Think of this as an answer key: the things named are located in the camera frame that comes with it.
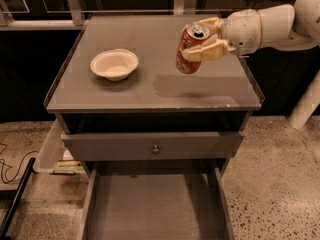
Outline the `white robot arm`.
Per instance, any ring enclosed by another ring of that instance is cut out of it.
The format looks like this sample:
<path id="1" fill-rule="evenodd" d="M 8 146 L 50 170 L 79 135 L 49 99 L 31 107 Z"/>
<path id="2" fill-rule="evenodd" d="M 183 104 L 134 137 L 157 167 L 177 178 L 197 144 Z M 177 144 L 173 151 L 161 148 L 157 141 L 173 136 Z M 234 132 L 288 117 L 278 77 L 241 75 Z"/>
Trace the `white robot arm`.
<path id="1" fill-rule="evenodd" d="M 261 10 L 247 9 L 225 19 L 206 18 L 186 26 L 205 39 L 178 53 L 189 62 L 217 60 L 228 53 L 248 55 L 271 47 L 280 51 L 320 46 L 320 0 L 296 0 Z"/>

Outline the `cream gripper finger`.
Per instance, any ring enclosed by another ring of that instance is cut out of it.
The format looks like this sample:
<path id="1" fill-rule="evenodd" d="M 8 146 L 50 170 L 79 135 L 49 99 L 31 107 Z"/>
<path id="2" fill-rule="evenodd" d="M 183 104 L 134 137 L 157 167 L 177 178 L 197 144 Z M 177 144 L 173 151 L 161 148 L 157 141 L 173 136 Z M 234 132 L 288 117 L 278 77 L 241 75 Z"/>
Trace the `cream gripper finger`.
<path id="1" fill-rule="evenodd" d="M 223 23 L 224 21 L 219 17 L 194 22 L 191 27 L 191 36 L 195 38 L 209 38 L 214 35 L 221 37 Z"/>
<path id="2" fill-rule="evenodd" d="M 205 42 L 204 44 L 184 49 L 182 57 L 189 62 L 203 62 L 217 60 L 235 51 L 236 48 L 230 46 L 226 40 L 217 39 L 214 42 Z"/>

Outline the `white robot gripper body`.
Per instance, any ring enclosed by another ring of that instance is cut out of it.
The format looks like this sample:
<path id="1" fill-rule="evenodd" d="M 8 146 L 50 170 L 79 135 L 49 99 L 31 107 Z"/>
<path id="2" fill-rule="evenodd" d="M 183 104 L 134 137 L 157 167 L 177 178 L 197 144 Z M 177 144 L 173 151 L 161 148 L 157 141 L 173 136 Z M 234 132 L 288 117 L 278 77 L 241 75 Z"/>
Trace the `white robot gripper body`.
<path id="1" fill-rule="evenodd" d="M 247 9 L 225 18 L 223 38 L 228 43 L 228 51 L 237 56 L 257 51 L 262 39 L 262 22 L 258 11 Z"/>

